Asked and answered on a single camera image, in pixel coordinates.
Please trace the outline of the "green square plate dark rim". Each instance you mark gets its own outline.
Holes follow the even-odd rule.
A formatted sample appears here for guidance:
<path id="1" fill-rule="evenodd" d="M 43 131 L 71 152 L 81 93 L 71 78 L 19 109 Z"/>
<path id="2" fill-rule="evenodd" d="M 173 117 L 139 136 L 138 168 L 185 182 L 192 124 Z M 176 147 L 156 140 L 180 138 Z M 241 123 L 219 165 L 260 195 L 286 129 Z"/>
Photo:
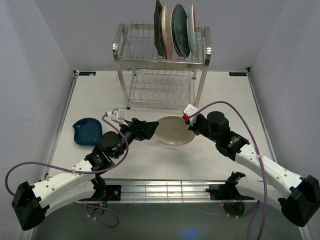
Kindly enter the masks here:
<path id="1" fill-rule="evenodd" d="M 154 28 L 154 45 L 157 53 L 161 57 L 165 57 L 165 47 L 162 35 L 162 10 L 163 6 L 159 0 L 156 0 L 155 10 L 153 14 L 153 28 Z"/>

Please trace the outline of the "two-tier steel dish rack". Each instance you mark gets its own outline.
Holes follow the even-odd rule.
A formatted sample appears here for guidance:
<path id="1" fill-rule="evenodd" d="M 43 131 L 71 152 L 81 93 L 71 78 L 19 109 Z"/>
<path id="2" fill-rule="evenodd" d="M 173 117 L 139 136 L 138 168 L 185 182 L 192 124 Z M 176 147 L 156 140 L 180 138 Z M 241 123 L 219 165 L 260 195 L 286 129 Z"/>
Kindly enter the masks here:
<path id="1" fill-rule="evenodd" d="M 209 69 L 212 45 L 208 26 L 196 28 L 199 56 L 171 59 L 159 56 L 154 26 L 120 23 L 112 53 L 126 109 L 132 107 L 182 110 L 198 106 Z"/>

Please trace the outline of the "dark blue leaf-shaped dish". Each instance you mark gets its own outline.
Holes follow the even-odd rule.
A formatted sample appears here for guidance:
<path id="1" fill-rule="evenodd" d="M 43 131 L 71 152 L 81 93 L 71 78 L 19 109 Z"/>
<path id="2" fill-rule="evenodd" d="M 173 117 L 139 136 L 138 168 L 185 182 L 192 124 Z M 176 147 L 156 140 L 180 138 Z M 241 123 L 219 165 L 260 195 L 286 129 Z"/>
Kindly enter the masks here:
<path id="1" fill-rule="evenodd" d="M 95 146 L 103 137 L 99 120 L 91 117 L 82 118 L 72 125 L 74 142 L 80 146 Z"/>

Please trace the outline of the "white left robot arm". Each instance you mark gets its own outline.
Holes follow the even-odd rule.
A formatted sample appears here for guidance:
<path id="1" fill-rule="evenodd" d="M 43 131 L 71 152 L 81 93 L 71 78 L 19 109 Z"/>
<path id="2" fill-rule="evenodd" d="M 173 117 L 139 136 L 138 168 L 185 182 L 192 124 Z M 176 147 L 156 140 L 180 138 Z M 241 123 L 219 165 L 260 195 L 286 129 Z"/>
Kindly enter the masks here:
<path id="1" fill-rule="evenodd" d="M 35 228 L 49 214 L 73 202 L 106 197 L 109 187 L 101 174 L 117 166 L 114 159 L 122 162 L 126 158 L 134 140 L 150 140 L 158 126 L 158 121 L 125 120 L 119 129 L 106 132 L 92 152 L 71 168 L 33 184 L 21 183 L 11 206 L 22 230 Z"/>

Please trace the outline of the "cream and pink plate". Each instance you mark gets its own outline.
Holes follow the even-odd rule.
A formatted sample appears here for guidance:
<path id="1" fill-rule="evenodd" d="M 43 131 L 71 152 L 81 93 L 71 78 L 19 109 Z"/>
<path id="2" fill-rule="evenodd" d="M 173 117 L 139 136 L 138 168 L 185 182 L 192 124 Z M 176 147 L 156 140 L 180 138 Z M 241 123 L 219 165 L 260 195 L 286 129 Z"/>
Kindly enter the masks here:
<path id="1" fill-rule="evenodd" d="M 161 11 L 161 30 L 165 50 L 165 57 L 171 59 L 173 55 L 173 39 L 171 13 L 168 5 L 165 5 Z"/>

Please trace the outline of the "red and teal floral plate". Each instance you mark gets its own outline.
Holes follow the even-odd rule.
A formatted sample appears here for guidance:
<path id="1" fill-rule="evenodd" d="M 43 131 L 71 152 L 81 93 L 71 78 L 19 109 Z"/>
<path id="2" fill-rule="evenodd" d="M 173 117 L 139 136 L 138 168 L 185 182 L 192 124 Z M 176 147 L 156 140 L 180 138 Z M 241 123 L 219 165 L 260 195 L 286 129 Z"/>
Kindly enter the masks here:
<path id="1" fill-rule="evenodd" d="M 198 32 L 196 26 L 195 6 L 191 5 L 187 16 L 187 36 L 189 49 L 195 59 L 199 57 Z"/>

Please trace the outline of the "dark teal floral plate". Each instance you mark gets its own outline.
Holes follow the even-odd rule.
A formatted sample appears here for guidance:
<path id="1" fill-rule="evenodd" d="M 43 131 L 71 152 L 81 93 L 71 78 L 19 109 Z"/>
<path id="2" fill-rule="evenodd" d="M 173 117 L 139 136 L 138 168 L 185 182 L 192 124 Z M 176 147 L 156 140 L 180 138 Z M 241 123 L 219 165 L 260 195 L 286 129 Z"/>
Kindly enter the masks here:
<path id="1" fill-rule="evenodd" d="M 173 46 L 177 55 L 186 59 L 190 55 L 187 31 L 187 14 L 181 4 L 177 4 L 171 13 L 171 31 Z"/>

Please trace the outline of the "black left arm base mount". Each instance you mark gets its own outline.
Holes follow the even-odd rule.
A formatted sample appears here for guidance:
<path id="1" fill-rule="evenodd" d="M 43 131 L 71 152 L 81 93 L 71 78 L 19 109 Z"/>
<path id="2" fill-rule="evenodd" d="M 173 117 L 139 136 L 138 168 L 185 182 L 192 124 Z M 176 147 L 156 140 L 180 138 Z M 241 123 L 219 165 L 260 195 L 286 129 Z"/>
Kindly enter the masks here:
<path id="1" fill-rule="evenodd" d="M 101 197 L 99 200 L 101 201 L 120 201 L 122 194 L 122 186 L 121 185 L 106 185 L 104 190 L 102 191 Z"/>

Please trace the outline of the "left corner table label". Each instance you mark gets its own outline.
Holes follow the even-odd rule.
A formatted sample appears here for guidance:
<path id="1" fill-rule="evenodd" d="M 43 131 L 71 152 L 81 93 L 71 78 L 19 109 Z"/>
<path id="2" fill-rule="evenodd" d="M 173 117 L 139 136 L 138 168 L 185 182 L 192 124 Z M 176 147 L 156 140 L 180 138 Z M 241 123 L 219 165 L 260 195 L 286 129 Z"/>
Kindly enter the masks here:
<path id="1" fill-rule="evenodd" d="M 78 74 L 79 76 L 95 76 L 95 71 L 82 71 Z"/>

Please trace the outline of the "cream round plate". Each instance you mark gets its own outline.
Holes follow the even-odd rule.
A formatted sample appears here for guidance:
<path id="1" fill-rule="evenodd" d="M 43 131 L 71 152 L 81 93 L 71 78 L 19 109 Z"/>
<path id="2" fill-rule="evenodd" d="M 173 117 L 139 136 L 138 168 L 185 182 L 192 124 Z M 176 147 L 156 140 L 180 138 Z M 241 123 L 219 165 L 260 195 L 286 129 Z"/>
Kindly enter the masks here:
<path id="1" fill-rule="evenodd" d="M 188 130 L 184 119 L 179 116 L 165 116 L 158 120 L 159 125 L 154 135 L 167 145 L 182 146 L 195 138 L 195 133 Z"/>

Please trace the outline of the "right corner table label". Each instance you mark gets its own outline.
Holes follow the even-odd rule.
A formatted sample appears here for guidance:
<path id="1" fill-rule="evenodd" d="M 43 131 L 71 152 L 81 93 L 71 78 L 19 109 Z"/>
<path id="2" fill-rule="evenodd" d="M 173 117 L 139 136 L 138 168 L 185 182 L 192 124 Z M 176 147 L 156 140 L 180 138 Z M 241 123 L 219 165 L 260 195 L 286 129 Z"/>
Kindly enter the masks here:
<path id="1" fill-rule="evenodd" d="M 231 77 L 246 77 L 246 72 L 229 72 L 229 76 Z"/>

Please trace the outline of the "corner table label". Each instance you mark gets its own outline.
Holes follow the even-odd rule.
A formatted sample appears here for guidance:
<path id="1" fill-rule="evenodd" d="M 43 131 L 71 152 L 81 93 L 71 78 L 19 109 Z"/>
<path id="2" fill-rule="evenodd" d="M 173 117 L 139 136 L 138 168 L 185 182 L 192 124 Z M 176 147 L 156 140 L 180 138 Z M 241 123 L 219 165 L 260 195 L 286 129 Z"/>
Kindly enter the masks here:
<path id="1" fill-rule="evenodd" d="M 82 71 L 78 74 L 79 76 L 95 76 L 95 71 Z"/>
<path id="2" fill-rule="evenodd" d="M 231 77 L 246 77 L 246 72 L 229 72 L 229 76 Z"/>

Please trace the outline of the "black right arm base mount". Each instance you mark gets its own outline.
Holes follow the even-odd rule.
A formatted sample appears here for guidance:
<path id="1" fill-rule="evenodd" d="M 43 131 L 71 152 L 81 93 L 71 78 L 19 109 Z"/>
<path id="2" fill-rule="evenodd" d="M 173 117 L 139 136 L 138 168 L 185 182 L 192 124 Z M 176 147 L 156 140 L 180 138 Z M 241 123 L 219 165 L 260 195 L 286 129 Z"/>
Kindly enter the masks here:
<path id="1" fill-rule="evenodd" d="M 210 194 L 211 200 L 236 200 L 241 196 L 235 185 L 226 183 L 210 184 L 205 191 Z"/>

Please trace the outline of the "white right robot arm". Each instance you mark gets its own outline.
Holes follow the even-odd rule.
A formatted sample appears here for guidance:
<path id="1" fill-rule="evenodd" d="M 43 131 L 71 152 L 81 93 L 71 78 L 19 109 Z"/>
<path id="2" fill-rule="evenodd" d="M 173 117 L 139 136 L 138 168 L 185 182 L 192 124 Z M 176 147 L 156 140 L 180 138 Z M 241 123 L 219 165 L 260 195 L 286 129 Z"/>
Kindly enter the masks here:
<path id="1" fill-rule="evenodd" d="M 194 106 L 183 111 L 188 130 L 215 143 L 220 154 L 261 176 L 274 188 L 274 206 L 294 225 L 304 227 L 320 209 L 320 183 L 312 175 L 291 172 L 260 155 L 247 139 L 232 131 L 220 111 L 203 116 Z"/>

